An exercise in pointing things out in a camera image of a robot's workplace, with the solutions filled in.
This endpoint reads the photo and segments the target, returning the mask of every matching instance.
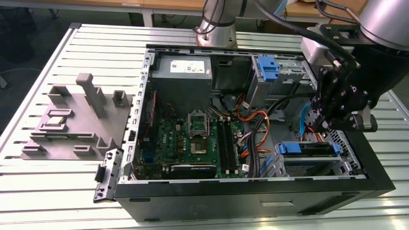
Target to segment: metal table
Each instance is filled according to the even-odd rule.
[[[195,45],[191,30],[84,24],[71,28],[0,137],[0,229],[405,229],[409,226],[409,113],[393,92],[373,111],[380,131],[367,134],[397,190],[324,216],[138,223],[119,203],[94,204],[98,161],[24,161],[30,133],[46,112],[52,84],[82,91],[80,72],[106,93],[139,87],[146,44]],[[300,37],[237,33],[240,48],[299,50]]]

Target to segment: blue latch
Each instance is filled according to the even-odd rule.
[[[283,143],[279,145],[281,154],[301,154],[301,148],[299,143]]]
[[[259,68],[264,81],[276,81],[280,75],[280,65],[273,57],[259,56]]]
[[[332,144],[332,148],[333,148],[333,151],[335,151],[335,155],[340,155],[340,153],[341,153],[341,149],[340,149],[340,146],[336,144],[336,143],[333,143]]]

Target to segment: aluminum extrusion table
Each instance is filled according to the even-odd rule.
[[[300,51],[301,37],[237,33],[240,48]],[[409,227],[409,113],[393,92],[373,114],[379,132],[367,138],[396,190],[323,216],[138,223],[119,203],[94,204],[99,161],[24,161],[22,148],[46,112],[52,84],[80,91],[91,72],[104,93],[132,93],[140,84],[146,45],[195,45],[191,30],[83,24],[70,28],[0,137],[0,229],[407,229]]]

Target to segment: green circuit board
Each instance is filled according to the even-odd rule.
[[[218,178],[241,178],[244,177],[240,170],[239,174],[225,174],[220,171],[220,152],[218,137],[218,120],[208,120],[208,137],[190,137],[188,119],[187,118],[164,118],[159,124],[158,144],[152,164],[146,164],[146,175],[151,179],[162,179],[160,172],[167,164],[194,164],[215,165],[218,167]],[[241,131],[241,123],[231,122],[233,136]]]

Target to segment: white sticker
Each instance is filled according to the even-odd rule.
[[[241,170],[248,172],[251,170],[251,166],[248,164],[244,164]]]
[[[204,61],[174,60],[171,62],[171,73],[206,73]]]
[[[247,102],[241,103],[243,107],[245,107],[247,109],[249,108],[249,104]]]
[[[140,4],[135,4],[135,3],[123,3],[123,6],[142,6]]]

